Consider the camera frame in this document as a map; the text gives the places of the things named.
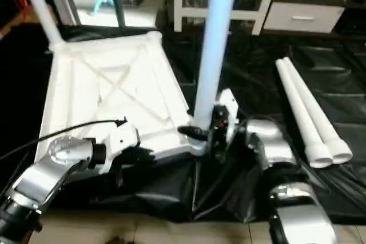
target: black cable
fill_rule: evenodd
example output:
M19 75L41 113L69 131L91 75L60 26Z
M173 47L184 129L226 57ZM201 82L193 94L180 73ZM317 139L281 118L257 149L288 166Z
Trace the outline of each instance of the black cable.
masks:
M21 150L23 150L23 149L31 146L31 145L37 144L38 142L44 141L44 140L49 139L51 137L54 137L56 135L63 134L65 132L67 132L67 131L71 131L71 130L74 130L74 129L77 129L77 128L81 128L81 127L85 127L85 126L89 126L89 125L93 125L93 124L100 124L100 123L115 123L117 125L117 127L119 127L119 126L123 125L126 122L127 122L127 120L125 118L124 120L111 120L111 119L108 119L108 120L89 121L89 122L77 124L77 125L74 125L74 126L65 128L63 130L56 131L54 133L45 135L43 137L40 137L40 138L36 138L34 140L31 140L28 143L25 143L24 145L22 145L20 147L17 147L14 150L12 150L12 151L6 153L5 155L1 156L0 157L0 161L3 160L4 158L7 158L7 157L13 155L14 153L17 153L18 151L21 151Z

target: silver robotic arm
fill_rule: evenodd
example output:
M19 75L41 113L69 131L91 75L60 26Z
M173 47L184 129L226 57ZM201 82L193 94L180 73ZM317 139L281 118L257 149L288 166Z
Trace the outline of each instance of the silver robotic arm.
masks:
M64 183L86 171L107 173L116 156L139 144L138 132L129 122L100 144L70 136L55 139L7 191L0 208L0 243L20 243L30 231L40 231L38 218Z
M279 127L269 120L249 120L246 145L253 149L263 171L272 208L269 225L273 243L337 243L332 223Z

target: black plastic sheet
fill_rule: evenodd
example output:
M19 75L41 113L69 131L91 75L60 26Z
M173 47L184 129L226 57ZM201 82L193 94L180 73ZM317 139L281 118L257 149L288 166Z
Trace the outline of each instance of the black plastic sheet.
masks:
M28 68L25 58L44 62L41 68L33 67L31 75L25 79L15 78L8 82L29 85L26 90L18 88L17 98L21 100L16 103L26 102L21 106L33 119L27 126L32 130L10 128L7 140L19 135L22 141L30 139L37 135L41 123L47 85L44 76L49 73L51 56L43 54L46 43L39 27L37 31L32 28L35 27L22 26L0 42L0 49L11 53L8 56L12 65L7 65L9 75L17 75L15 68L22 71L21 75L29 74L25 71ZM95 39L120 35L118 32L116 29L78 27L64 30L63 35L77 40L80 35L82 39ZM144 31L126 32L131 35ZM39 50L11 52L13 46L9 41L15 41L19 35L25 40L42 41ZM190 106L190 113L193 113L196 96L201 44L202 34L163 33L164 50ZM366 223L365 52L364 44L358 42L250 37L234 33L229 37L220 79L220 89L232 89L240 105L241 118L267 115L283 126L295 154L302 159L318 199L334 222ZM337 132L351 147L353 158L348 163L321 170L311 169L306 164L304 145L275 69L275 60L284 56L293 61ZM32 102L31 98L24 101L28 99L24 93L29 89L32 93L28 97L39 98L38 101ZM20 125L19 113L12 112L11 100L7 101L10 101L8 112L12 115L5 125L14 123L10 117L16 117ZM10 149L16 145L21 143L15 140L5 147ZM5 170L11 173L11 167ZM253 153L236 138L223 165L209 157L195 158L189 154L125 169L114 165L113 172L107 175L68 184L53 206L147 213L177 222L250 222L265 219L268 214L262 186L261 171Z

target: tile floor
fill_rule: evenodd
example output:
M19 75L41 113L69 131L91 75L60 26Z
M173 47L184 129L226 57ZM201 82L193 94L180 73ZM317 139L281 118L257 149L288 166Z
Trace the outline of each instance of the tile floor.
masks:
M145 215L52 213L30 244L104 244L115 236L136 244L272 244L265 222L174 224ZM366 244L366 226L335 226L339 244Z

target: white pole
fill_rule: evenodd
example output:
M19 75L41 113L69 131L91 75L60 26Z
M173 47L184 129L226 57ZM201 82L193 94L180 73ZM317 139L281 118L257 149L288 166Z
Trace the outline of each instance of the white pole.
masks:
M50 49L64 43L45 0L31 0L39 21L50 42Z
M297 93L295 84L282 59L276 61L276 67L284 86L288 101L295 116L297 126L305 144L305 154L313 168L324 168L333 163L333 158L326 145L322 142L313 121L308 114L304 102Z
M194 125L207 130L220 80L234 0L209 0L198 80Z
M283 61L291 74L296 90L302 98L321 139L333 155L334 163L340 164L349 161L352 158L352 151L347 143L339 137L291 60L288 57L285 57Z

